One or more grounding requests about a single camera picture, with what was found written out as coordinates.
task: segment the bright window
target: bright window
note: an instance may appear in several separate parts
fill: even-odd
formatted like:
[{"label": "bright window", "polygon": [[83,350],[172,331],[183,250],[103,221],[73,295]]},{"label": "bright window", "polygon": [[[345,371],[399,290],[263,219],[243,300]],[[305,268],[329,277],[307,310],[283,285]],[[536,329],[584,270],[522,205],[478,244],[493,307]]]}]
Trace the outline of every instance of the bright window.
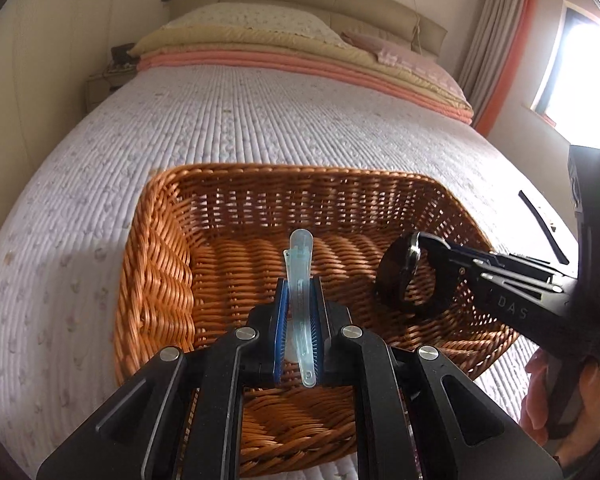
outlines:
[{"label": "bright window", "polygon": [[600,24],[567,8],[536,112],[569,142],[600,148]]}]

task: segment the pillow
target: pillow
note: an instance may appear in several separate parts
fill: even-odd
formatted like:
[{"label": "pillow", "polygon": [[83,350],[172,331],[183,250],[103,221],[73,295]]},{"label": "pillow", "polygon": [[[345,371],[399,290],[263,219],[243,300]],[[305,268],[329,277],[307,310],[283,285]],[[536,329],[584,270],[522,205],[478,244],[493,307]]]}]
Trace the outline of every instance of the pillow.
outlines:
[{"label": "pillow", "polygon": [[391,41],[398,45],[403,45],[406,48],[411,48],[411,41],[407,41],[403,38],[396,36],[386,30],[377,28],[375,25],[361,22],[356,18],[345,16],[344,14],[338,14],[337,12],[331,13],[331,21],[328,22],[329,26],[335,30],[338,34],[343,32],[353,32],[355,34],[364,34],[366,36],[373,36],[381,38],[382,40]]},{"label": "pillow", "polygon": [[314,14],[305,10],[269,4],[243,2],[211,4],[194,9],[167,23],[163,28],[195,27],[196,25],[221,25],[284,32],[344,48],[349,47],[336,32]]},{"label": "pillow", "polygon": [[343,32],[342,37],[353,46],[375,54],[379,63],[410,70],[424,80],[445,89],[451,95],[466,100],[456,80],[431,59],[407,47],[366,34]]}]

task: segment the white bedspread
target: white bedspread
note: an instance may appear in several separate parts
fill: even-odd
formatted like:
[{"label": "white bedspread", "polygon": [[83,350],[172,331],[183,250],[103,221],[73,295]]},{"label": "white bedspread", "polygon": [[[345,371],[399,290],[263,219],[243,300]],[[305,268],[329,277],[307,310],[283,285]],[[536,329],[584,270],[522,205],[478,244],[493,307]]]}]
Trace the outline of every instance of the white bedspread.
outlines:
[{"label": "white bedspread", "polygon": [[[118,279],[142,186],[179,164],[251,161],[425,173],[498,250],[553,260],[517,193],[543,199],[464,124],[317,76],[222,66],[141,73],[54,150],[0,232],[0,440],[28,474],[116,387]],[[575,253],[570,235],[560,243]],[[520,340],[479,380],[512,416],[531,351]],[[287,478],[355,480],[354,462]]]}]

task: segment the black handle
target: black handle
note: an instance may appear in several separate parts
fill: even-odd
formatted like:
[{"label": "black handle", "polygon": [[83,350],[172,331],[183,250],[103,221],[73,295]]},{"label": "black handle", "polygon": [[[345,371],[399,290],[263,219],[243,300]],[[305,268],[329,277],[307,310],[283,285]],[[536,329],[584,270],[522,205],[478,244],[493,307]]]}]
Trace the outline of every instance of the black handle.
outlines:
[{"label": "black handle", "polygon": [[558,463],[442,352],[392,348],[427,480],[558,480]]},{"label": "black handle", "polygon": [[238,478],[242,420],[240,357],[258,340],[243,327],[223,335],[210,348],[184,455],[184,480]]},{"label": "black handle", "polygon": [[158,352],[42,463],[36,478],[172,478],[188,365],[178,348]]},{"label": "black handle", "polygon": [[586,360],[560,360],[548,354],[546,371],[546,394],[549,414],[546,428],[549,441],[544,446],[555,454],[562,440],[576,425],[582,410],[580,375]]},{"label": "black handle", "polygon": [[356,356],[360,479],[416,480],[418,470],[387,345],[380,336],[352,325],[343,327],[338,343]]}]

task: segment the wicker basket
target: wicker basket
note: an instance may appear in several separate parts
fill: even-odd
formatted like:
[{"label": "wicker basket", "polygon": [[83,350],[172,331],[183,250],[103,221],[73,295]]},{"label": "wicker basket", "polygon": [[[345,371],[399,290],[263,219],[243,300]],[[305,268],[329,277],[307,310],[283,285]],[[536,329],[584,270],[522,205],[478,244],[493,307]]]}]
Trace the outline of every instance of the wicker basket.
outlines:
[{"label": "wicker basket", "polygon": [[[433,344],[471,378],[489,367],[516,333],[472,306],[461,285],[436,319],[413,324],[372,296],[376,267],[405,229],[425,230],[482,250],[491,247],[460,203],[426,176],[388,171],[203,164],[154,177],[145,187],[126,244],[116,317],[118,380],[166,345],[186,351],[212,343],[273,300],[285,275],[282,251],[298,227],[314,234],[312,273],[325,297],[393,346]],[[432,292],[418,270],[408,295]],[[286,364],[275,390],[248,392],[242,476],[307,468],[355,451],[349,388],[306,389]]]}]

